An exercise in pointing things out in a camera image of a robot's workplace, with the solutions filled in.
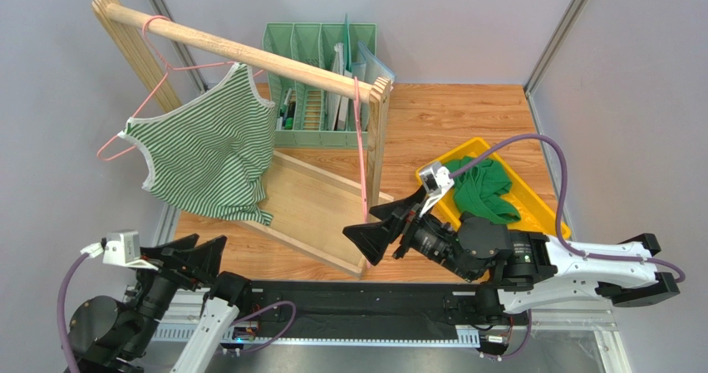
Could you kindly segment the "green white striped tank top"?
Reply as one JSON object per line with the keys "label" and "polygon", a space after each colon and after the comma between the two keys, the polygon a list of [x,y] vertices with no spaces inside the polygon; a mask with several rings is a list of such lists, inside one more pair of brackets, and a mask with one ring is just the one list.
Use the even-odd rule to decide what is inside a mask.
{"label": "green white striped tank top", "polygon": [[145,158],[143,190],[207,218],[269,225],[260,208],[273,161],[274,102],[260,96],[251,66],[236,63],[212,89],[152,118],[130,118],[118,136]]}

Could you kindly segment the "pink wire hanger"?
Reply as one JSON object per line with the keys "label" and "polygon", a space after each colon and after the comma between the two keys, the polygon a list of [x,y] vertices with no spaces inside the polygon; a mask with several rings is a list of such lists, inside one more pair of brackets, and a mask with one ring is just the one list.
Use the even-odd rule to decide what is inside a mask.
{"label": "pink wire hanger", "polygon": [[357,139],[357,153],[359,159],[360,168],[360,186],[361,186],[361,215],[362,222],[366,223],[368,221],[368,200],[366,196],[366,166],[364,162],[364,147],[362,139],[362,126],[361,126],[361,92],[359,87],[359,80],[356,76],[353,77],[354,87],[355,87],[355,97],[353,103],[353,111],[355,117],[356,126],[356,139]]}

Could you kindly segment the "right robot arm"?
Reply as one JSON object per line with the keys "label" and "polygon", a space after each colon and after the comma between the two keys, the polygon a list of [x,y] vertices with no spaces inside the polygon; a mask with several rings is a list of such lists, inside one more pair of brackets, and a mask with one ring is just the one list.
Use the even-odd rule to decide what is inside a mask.
{"label": "right robot arm", "polygon": [[559,238],[510,229],[469,213],[459,228],[424,211],[425,190],[371,208],[377,219],[342,232],[377,265],[391,243],[395,259],[415,250],[466,282],[480,280],[461,307],[470,321],[496,323],[558,302],[608,299],[615,307],[656,305],[679,294],[678,281],[650,258],[658,242],[645,233],[620,244],[589,244],[608,260],[570,252]]}

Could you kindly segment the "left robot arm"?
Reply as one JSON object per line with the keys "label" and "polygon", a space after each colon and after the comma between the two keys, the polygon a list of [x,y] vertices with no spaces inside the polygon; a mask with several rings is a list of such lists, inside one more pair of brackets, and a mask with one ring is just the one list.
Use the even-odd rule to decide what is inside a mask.
{"label": "left robot arm", "polygon": [[[198,326],[174,372],[203,372],[227,328],[250,305],[252,283],[219,270],[227,238],[206,243],[194,233],[158,247],[140,246],[135,230],[108,233],[81,250],[62,280],[57,298],[57,326],[69,372],[138,372],[132,361],[145,355],[179,290],[205,289]],[[78,267],[101,257],[105,265],[135,270],[137,290],[127,302],[97,296],[66,317],[66,291]]]}

